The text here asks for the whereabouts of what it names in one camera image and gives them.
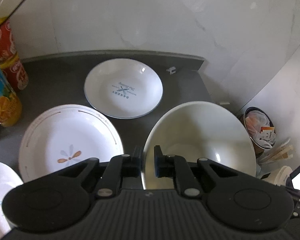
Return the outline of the white bowl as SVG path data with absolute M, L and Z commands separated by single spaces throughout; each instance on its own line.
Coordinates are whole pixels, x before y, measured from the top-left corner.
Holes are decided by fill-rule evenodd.
M 255 151 L 245 127 L 230 111 L 211 102 L 178 105 L 165 113 L 149 133 L 143 150 L 143 188 L 171 189 L 172 179 L 155 175 L 156 145 L 161 147 L 164 155 L 179 155 L 192 163 L 207 158 L 256 175 Z

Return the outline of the white kitchen appliance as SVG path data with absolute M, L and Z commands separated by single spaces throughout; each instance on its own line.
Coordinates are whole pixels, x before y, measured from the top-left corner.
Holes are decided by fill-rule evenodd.
M 292 172 L 293 172 L 293 170 L 291 167 L 283 166 L 281 168 L 278 168 L 276 170 L 269 172 L 268 174 L 264 174 L 261 177 L 261 180 L 264 180 L 264 181 L 274 184 L 274 185 L 285 186 L 286 181 Z

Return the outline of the white plate flower print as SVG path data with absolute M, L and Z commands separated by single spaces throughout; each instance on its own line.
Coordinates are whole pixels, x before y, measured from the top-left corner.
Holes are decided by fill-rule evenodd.
M 123 153 L 117 130 L 103 114 L 82 105 L 61 105 L 27 128 L 19 148 L 19 171 L 28 182 L 85 159 L 104 163 Z

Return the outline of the red snack can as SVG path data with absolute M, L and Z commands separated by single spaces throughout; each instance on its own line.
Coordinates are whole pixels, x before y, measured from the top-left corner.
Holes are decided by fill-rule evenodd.
M 0 18 L 0 69 L 15 92 L 28 85 L 29 77 L 15 48 L 10 20 L 6 17 Z

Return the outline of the small white wall clip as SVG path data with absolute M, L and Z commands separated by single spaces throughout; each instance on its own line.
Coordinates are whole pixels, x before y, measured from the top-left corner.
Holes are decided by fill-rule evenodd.
M 170 68 L 167 68 L 166 71 L 170 74 L 170 75 L 173 75 L 176 73 L 176 68 L 175 67 L 170 67 Z

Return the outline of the white plate Bakery print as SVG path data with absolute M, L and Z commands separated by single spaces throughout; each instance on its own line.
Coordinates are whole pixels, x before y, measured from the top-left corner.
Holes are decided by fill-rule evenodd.
M 94 109 L 112 118 L 135 119 L 161 102 L 163 85 L 158 74 L 132 59 L 111 59 L 87 75 L 84 94 Z

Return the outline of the brown pot with packets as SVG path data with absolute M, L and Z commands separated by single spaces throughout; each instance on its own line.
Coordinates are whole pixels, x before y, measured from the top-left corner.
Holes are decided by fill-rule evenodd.
M 273 148 L 276 141 L 275 126 L 264 111 L 257 107 L 248 107 L 239 120 L 249 134 L 256 158 Z

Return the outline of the orange juice bottle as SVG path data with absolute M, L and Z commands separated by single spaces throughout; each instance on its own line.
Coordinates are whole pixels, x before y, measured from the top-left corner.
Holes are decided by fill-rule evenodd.
M 15 125 L 21 117 L 22 104 L 0 69 L 0 124 L 3 127 Z

